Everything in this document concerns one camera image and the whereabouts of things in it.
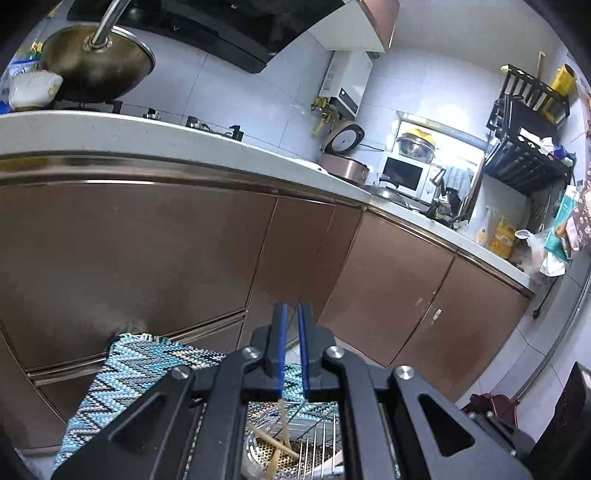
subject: black range hood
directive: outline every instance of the black range hood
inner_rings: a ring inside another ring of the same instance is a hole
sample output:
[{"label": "black range hood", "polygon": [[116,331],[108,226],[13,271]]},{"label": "black range hood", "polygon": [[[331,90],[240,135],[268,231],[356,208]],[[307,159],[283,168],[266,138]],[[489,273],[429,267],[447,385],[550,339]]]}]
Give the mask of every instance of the black range hood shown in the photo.
[{"label": "black range hood", "polygon": [[[76,0],[67,18],[97,22],[111,0]],[[343,0],[132,0],[119,21],[193,45],[250,73]]]}]

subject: ceramic bowl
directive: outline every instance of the ceramic bowl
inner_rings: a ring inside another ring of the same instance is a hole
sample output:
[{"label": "ceramic bowl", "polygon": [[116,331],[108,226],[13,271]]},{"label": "ceramic bowl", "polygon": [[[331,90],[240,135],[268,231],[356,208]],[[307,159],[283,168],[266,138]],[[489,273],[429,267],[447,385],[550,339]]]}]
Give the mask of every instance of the ceramic bowl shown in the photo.
[{"label": "ceramic bowl", "polygon": [[29,70],[12,77],[8,103],[14,111],[45,107],[56,97],[63,78],[48,70]]}]

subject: microwave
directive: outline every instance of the microwave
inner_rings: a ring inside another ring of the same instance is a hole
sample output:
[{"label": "microwave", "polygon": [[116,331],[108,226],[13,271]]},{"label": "microwave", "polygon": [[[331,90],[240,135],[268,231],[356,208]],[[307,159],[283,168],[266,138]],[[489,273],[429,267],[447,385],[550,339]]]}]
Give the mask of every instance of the microwave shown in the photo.
[{"label": "microwave", "polygon": [[[400,184],[399,193],[422,203],[430,204],[439,195],[440,189],[431,182],[441,171],[435,165],[388,151],[384,152],[378,170],[380,176],[387,175],[393,183]],[[384,181],[378,184],[381,187],[388,185]]]}]

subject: blue woven cloth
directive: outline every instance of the blue woven cloth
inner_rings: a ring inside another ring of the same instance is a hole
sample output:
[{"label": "blue woven cloth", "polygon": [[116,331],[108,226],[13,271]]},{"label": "blue woven cloth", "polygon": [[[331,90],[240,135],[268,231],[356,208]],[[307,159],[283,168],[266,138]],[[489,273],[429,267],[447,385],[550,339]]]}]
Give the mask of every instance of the blue woven cloth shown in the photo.
[{"label": "blue woven cloth", "polygon": [[[112,344],[107,360],[90,385],[88,394],[68,422],[54,470],[174,366],[185,364],[193,369],[207,368],[217,365],[224,357],[222,353],[172,343],[167,338],[147,333],[120,335]],[[282,396],[287,401],[304,401],[299,365],[285,366]],[[249,422],[254,421],[268,407],[269,404],[250,403]],[[301,414],[319,419],[329,411],[337,413],[336,405],[306,404]]]}]

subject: white countertop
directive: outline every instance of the white countertop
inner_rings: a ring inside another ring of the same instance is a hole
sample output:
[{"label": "white countertop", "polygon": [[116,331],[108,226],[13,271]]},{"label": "white countertop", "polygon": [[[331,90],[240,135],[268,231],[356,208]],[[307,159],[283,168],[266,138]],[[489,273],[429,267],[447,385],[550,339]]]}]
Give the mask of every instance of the white countertop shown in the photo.
[{"label": "white countertop", "polygon": [[0,116],[0,157],[108,153],[162,158],[272,177],[366,203],[478,257],[531,291],[537,285],[509,262],[424,215],[286,157],[179,125],[111,113],[40,111]]}]

